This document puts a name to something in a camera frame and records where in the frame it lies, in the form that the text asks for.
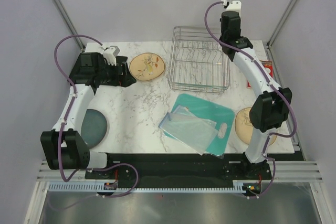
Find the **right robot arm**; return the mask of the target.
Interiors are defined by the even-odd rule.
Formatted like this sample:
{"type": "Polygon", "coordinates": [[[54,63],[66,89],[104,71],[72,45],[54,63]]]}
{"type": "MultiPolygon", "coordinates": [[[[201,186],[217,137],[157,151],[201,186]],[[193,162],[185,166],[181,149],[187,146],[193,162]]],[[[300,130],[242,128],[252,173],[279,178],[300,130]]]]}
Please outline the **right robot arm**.
{"type": "Polygon", "coordinates": [[[251,179],[259,173],[258,163],[266,159],[270,139],[274,135],[279,135],[277,129],[288,118],[292,91],[289,88],[282,88],[267,73],[256,56],[250,40],[241,36],[240,22],[238,12],[223,12],[219,41],[223,52],[244,74],[256,97],[249,112],[253,133],[244,153],[248,161],[240,166],[241,174],[251,179]]]}

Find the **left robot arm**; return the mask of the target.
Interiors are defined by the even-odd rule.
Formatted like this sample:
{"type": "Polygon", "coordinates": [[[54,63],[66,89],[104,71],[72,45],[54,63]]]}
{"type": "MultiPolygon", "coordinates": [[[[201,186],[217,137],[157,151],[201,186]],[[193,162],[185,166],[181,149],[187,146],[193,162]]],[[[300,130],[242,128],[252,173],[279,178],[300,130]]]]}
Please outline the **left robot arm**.
{"type": "Polygon", "coordinates": [[[103,178],[111,178],[115,165],[108,155],[89,149],[81,137],[82,123],[89,103],[100,86],[128,87],[136,83],[126,56],[116,56],[113,66],[98,52],[81,53],[69,75],[70,91],[66,106],[52,130],[40,141],[50,169],[97,168],[103,178]]]}

